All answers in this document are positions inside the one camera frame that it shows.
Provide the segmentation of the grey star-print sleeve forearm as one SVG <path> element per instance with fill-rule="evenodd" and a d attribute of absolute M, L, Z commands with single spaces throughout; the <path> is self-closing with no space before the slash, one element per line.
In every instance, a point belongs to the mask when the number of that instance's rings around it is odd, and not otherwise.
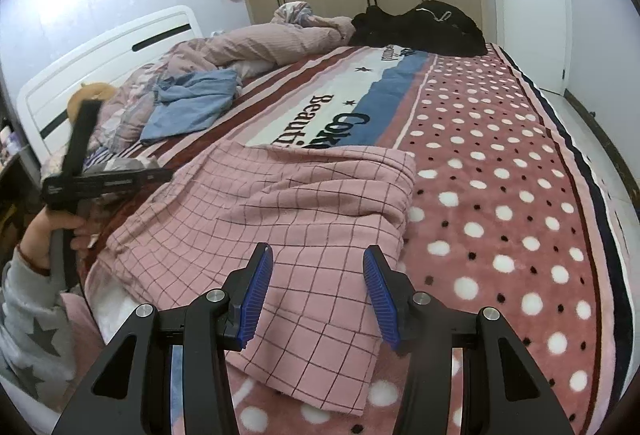
<path fill-rule="evenodd" d="M 1 278 L 1 377 L 59 411 L 76 377 L 74 333 L 62 287 L 14 251 Z"/>

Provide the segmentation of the person's left hand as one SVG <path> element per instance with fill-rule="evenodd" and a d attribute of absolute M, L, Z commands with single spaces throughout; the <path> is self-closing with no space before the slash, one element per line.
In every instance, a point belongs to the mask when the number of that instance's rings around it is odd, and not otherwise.
<path fill-rule="evenodd" d="M 30 222 L 25 235 L 17 246 L 22 260 L 35 273 L 48 276 L 51 270 L 50 247 L 54 233 L 70 231 L 70 248 L 82 259 L 89 250 L 94 234 L 94 224 L 66 211 L 42 209 Z"/>

